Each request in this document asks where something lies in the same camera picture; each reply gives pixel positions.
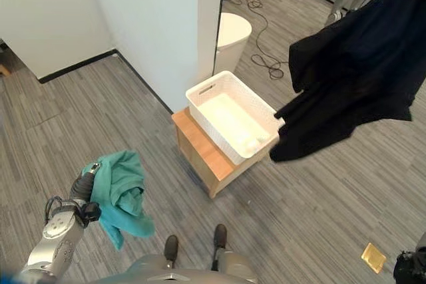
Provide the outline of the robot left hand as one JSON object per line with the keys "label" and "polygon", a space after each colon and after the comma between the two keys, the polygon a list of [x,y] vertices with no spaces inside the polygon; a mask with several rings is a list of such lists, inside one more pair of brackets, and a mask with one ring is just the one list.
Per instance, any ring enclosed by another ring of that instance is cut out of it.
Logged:
{"label": "robot left hand", "polygon": [[88,172],[82,173],[72,184],[69,197],[72,200],[89,203],[95,182],[95,176],[101,165],[94,163]]}

